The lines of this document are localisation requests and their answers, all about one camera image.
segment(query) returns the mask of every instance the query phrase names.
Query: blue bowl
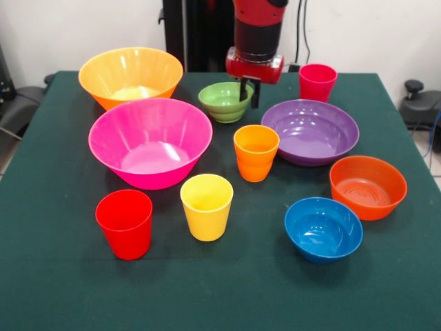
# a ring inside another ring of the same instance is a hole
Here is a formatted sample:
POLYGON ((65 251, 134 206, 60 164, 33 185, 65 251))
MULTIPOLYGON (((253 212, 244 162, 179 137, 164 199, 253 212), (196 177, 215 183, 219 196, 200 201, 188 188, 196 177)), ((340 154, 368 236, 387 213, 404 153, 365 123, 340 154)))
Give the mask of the blue bowl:
POLYGON ((320 197, 293 204, 285 215, 285 229, 300 253, 315 263, 346 257, 363 239, 363 227, 352 210, 320 197))

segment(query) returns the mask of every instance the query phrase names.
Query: red cup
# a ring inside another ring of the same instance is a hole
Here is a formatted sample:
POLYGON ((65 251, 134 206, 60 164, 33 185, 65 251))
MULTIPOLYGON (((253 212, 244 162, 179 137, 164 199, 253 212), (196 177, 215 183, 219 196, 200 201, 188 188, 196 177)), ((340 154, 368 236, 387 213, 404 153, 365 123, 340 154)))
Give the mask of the red cup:
POLYGON ((135 260, 149 250, 152 211, 150 198, 137 190, 113 192, 97 205, 96 222, 118 258, 135 260))
POLYGON ((337 81, 337 72, 324 64, 308 64, 300 68, 300 98, 327 102, 337 81))

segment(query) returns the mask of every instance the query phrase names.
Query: bowl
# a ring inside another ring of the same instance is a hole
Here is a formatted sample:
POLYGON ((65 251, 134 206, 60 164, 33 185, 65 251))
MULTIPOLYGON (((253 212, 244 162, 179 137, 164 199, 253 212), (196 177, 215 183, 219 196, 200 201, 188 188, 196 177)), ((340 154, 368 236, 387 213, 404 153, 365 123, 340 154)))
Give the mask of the bowl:
POLYGON ((345 205, 321 197, 293 204, 285 215, 285 229, 301 255, 315 263, 352 254, 363 238, 357 215, 345 205))
POLYGON ((246 85, 247 98, 240 99, 240 83, 216 83, 203 88, 198 95, 202 107, 219 123, 233 123, 242 118, 254 90, 246 85))
POLYGON ((389 215, 407 194, 398 169, 375 157, 352 156, 337 161, 329 172, 332 197, 363 221, 389 215))
POLYGON ((291 100, 266 111, 261 123, 280 136, 279 155, 298 166, 330 164, 358 142, 357 123, 336 106, 314 100, 291 100))
POLYGON ((150 98, 101 115, 90 129, 89 147, 128 184, 160 190, 188 175, 212 136, 212 124, 202 110, 184 101, 150 98))
POLYGON ((183 76, 181 62, 154 48, 119 48, 96 55, 79 83, 105 109, 149 97, 170 98, 183 76))

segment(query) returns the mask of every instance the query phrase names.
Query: knob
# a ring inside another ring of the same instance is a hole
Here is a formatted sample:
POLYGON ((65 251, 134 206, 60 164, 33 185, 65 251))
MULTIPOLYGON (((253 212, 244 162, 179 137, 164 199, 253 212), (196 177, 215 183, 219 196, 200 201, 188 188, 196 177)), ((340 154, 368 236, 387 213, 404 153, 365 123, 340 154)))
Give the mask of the knob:
POLYGON ((407 92, 416 94, 424 88, 424 84, 416 79, 410 79, 404 83, 407 92))

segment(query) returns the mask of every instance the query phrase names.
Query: purple bowl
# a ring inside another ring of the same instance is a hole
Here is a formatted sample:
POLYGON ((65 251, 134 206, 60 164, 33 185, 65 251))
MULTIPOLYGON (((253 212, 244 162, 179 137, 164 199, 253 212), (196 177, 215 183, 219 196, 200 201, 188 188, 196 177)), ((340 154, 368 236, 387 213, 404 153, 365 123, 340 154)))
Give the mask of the purple bowl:
POLYGON ((280 136, 279 155, 305 167, 334 162, 348 153, 360 136, 357 123, 346 112, 313 100, 279 103, 268 109, 261 123, 280 136))

